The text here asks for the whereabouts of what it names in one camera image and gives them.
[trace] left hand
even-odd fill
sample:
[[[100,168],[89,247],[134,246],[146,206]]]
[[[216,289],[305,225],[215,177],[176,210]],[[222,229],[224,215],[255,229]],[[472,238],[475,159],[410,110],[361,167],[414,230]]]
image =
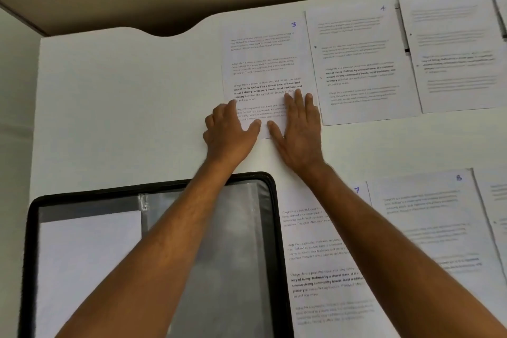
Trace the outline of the left hand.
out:
[[[206,162],[219,163],[231,173],[250,154],[261,130],[260,119],[254,120],[243,131],[236,114],[236,101],[219,104],[205,119],[208,128],[202,137],[208,145]]]

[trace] right hand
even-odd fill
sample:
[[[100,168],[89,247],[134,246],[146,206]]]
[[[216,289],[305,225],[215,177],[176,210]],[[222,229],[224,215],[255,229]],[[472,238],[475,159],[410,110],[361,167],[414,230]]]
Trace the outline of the right hand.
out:
[[[312,94],[306,94],[305,101],[300,89],[295,91],[294,99],[285,94],[285,137],[275,122],[268,122],[269,133],[283,161],[303,180],[313,168],[325,163],[320,146],[320,114],[313,105]]]

